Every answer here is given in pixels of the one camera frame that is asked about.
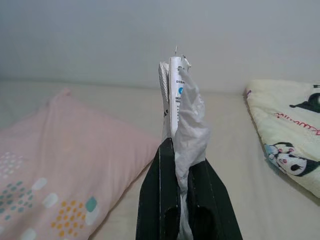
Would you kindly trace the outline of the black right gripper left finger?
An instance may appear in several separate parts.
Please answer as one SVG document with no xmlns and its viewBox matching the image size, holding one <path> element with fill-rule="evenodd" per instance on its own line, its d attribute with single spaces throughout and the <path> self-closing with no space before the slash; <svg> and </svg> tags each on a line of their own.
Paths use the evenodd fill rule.
<svg viewBox="0 0 320 240">
<path fill-rule="evenodd" d="M 140 188 L 135 240 L 177 240 L 180 189 L 171 138 L 158 147 Z"/>
</svg>

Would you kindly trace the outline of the white plastic bag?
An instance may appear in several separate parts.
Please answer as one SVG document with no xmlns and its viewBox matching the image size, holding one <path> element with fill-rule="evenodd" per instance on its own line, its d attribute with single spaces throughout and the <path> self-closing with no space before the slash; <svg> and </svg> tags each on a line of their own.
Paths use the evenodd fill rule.
<svg viewBox="0 0 320 240">
<path fill-rule="evenodd" d="M 179 121 L 173 138 L 175 175 L 180 188 L 180 220 L 177 240 L 193 240 L 187 206 L 190 167 L 203 162 L 210 139 L 205 123 L 205 102 L 188 72 L 178 70 L 185 82 L 180 99 Z"/>
</svg>

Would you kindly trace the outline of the pink dotted pillow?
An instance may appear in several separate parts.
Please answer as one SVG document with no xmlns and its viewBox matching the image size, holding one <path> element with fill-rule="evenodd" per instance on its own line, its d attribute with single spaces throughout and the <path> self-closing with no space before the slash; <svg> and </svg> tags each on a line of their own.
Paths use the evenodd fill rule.
<svg viewBox="0 0 320 240">
<path fill-rule="evenodd" d="M 0 240 L 89 240 L 159 144 L 62 91 L 0 131 Z"/>
</svg>

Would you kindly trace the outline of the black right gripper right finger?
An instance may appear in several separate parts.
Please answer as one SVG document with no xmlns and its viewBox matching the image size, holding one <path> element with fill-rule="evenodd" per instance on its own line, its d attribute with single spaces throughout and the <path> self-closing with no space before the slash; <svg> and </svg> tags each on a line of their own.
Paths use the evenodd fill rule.
<svg viewBox="0 0 320 240">
<path fill-rule="evenodd" d="M 189 168 L 187 207 L 193 240 L 243 240 L 227 188 L 207 160 Z"/>
</svg>

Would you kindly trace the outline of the cream cartoon print blanket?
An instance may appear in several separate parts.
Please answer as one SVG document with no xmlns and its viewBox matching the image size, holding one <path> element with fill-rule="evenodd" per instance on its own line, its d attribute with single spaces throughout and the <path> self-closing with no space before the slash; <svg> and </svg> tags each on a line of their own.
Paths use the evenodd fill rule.
<svg viewBox="0 0 320 240">
<path fill-rule="evenodd" d="M 266 159 L 320 199 L 320 83 L 252 80 L 246 102 Z"/>
</svg>

